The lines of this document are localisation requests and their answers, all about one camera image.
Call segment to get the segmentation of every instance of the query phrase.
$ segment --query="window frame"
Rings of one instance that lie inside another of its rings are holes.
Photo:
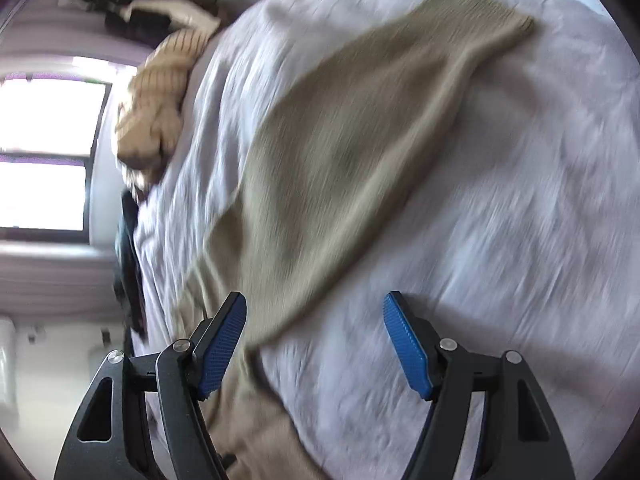
[[[28,80],[33,79],[33,73],[26,72],[26,78]],[[34,152],[16,152],[16,151],[3,151],[0,150],[0,155],[3,158],[29,158],[37,160],[69,160],[75,162],[81,162],[84,166],[84,210],[82,212],[82,230],[66,230],[66,229],[37,229],[37,228],[22,228],[22,227],[1,227],[0,226],[0,240],[18,241],[18,242],[53,242],[62,244],[89,244],[89,218],[91,208],[91,179],[94,172],[95,153],[98,146],[98,136],[102,129],[102,121],[104,119],[104,111],[107,107],[109,96],[111,95],[111,89],[113,84],[102,79],[96,79],[91,77],[78,77],[68,73],[59,73],[59,79],[81,81],[86,83],[100,84],[104,86],[104,96],[102,98],[102,105],[100,106],[100,113],[96,119],[96,125],[94,130],[94,140],[91,145],[89,155],[65,155],[61,153],[34,153]]]

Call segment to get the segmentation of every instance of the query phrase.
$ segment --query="mattress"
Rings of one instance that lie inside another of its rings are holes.
[[[149,340],[229,204],[265,114],[365,30],[423,0],[263,0],[194,69],[185,128],[135,234]],[[500,0],[535,35],[473,76],[439,163],[310,317],[260,349],[300,439],[335,479],[400,478],[428,404],[382,320],[400,290],[470,351],[519,350],[590,480],[640,406],[638,64],[608,17],[575,0]],[[150,399],[158,414],[155,399]],[[474,459],[474,397],[457,478]]]

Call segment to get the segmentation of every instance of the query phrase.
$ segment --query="window pane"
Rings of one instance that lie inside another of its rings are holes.
[[[82,165],[0,159],[0,227],[81,231],[85,173]]]
[[[89,155],[105,85],[8,78],[0,86],[0,150]]]

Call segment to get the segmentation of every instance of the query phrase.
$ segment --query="beige garment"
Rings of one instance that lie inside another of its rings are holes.
[[[174,311],[188,336],[230,291],[247,298],[239,350],[203,405],[218,452],[238,456],[230,478],[324,478],[251,356],[361,257],[428,174],[475,68],[531,29],[493,0],[426,0],[323,61],[265,118]]]
[[[168,36],[129,83],[118,109],[113,152],[129,187],[145,189],[162,176],[182,131],[180,106],[193,65],[210,30],[183,29]]]

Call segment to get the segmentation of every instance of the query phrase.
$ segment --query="blue gripper pad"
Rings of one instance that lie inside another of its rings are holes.
[[[218,329],[218,333],[211,340],[204,354],[202,378],[198,384],[200,400],[207,399],[222,384],[222,377],[224,377],[226,367],[228,367],[231,356],[236,349],[245,321],[246,301],[240,295],[231,306],[229,313]]]
[[[383,306],[386,331],[396,348],[402,370],[411,386],[424,400],[430,398],[433,385],[429,380],[427,354],[415,336],[400,305],[391,294],[385,296]]]

